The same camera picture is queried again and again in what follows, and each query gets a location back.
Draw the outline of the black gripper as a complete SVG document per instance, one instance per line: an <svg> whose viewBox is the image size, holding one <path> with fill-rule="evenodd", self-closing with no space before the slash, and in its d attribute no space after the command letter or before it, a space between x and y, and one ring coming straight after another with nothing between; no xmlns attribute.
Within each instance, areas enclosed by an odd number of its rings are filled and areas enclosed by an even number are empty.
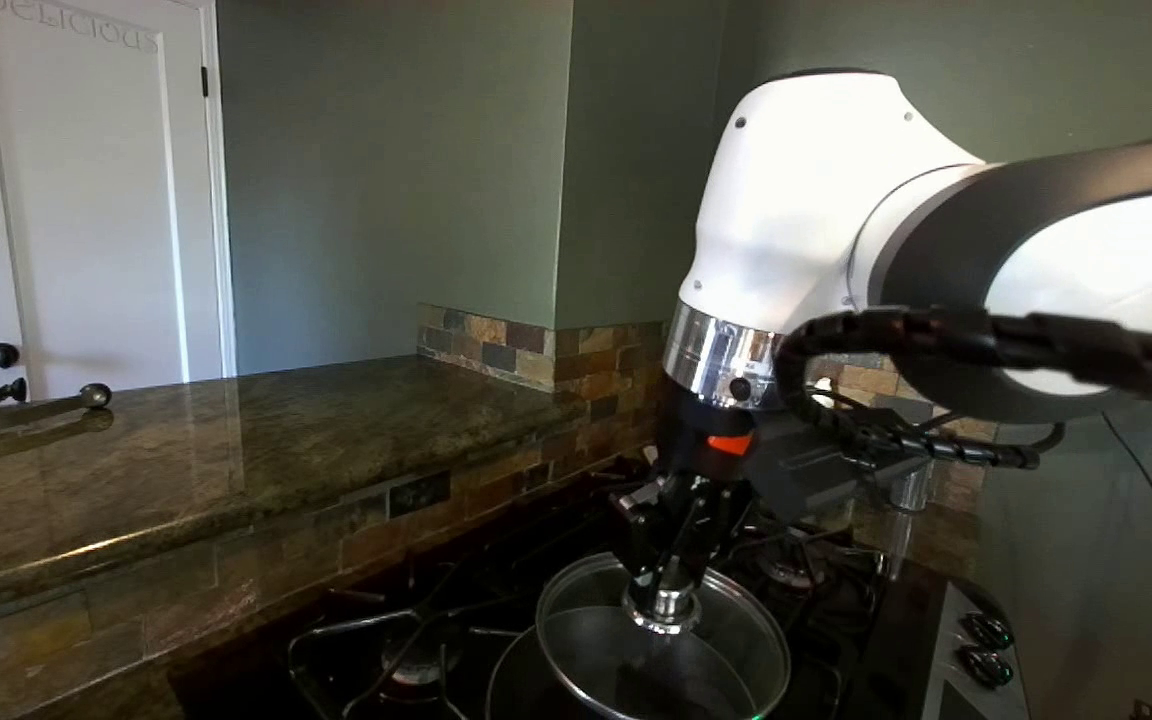
<svg viewBox="0 0 1152 720"><path fill-rule="evenodd" d="M714 409L691 392L671 392L662 412L662 457L641 488L619 495L628 546L628 602L658 609L662 559L680 559L685 596L695 596L708 563L730 545L733 525L753 502L742 476L756 443L756 420L746 409Z"/></svg>

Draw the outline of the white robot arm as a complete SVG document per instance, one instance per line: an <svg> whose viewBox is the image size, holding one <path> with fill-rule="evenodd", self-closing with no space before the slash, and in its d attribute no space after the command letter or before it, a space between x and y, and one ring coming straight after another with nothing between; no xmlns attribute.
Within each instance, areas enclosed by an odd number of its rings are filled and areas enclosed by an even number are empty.
<svg viewBox="0 0 1152 720"><path fill-rule="evenodd" d="M1042 459L1152 395L1152 138L987 162L883 70L793 70L724 125L680 280L662 480L631 506L628 612L680 632L749 506L759 414L863 471Z"/></svg>

